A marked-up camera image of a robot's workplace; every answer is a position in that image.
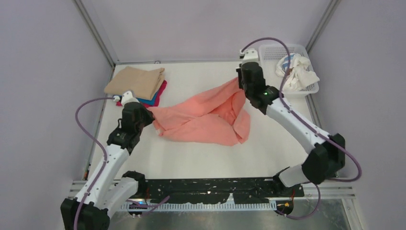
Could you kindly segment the salmon pink t-shirt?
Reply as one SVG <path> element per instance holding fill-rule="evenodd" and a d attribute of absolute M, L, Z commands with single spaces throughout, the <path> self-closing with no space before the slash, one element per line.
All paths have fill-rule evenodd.
<path fill-rule="evenodd" d="M 160 137 L 176 142 L 234 146 L 246 142 L 250 115 L 238 78 L 170 107 L 150 107 Z"/>

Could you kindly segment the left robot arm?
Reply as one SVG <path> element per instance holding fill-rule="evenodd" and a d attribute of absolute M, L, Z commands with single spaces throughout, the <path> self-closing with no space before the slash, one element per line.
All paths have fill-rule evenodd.
<path fill-rule="evenodd" d="M 61 214 L 67 230 L 106 230 L 119 207 L 138 190 L 138 173 L 126 172 L 119 183 L 110 188 L 121 166 L 140 141 L 144 127 L 153 122 L 153 114 L 139 102 L 123 105 L 117 128 L 102 148 L 103 158 L 96 172 L 73 199 L 61 204 Z"/>

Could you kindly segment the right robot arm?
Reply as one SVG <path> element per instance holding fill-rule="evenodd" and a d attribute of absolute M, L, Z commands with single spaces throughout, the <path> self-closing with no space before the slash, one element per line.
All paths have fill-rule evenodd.
<path fill-rule="evenodd" d="M 257 62 L 240 64 L 236 71 L 239 88 L 243 89 L 250 104 L 285 128 L 308 155 L 302 164 L 283 169 L 273 177 L 280 188 L 302 183 L 321 184 L 345 166 L 345 139 L 342 135 L 330 135 L 310 125 L 277 88 L 266 85 Z"/>

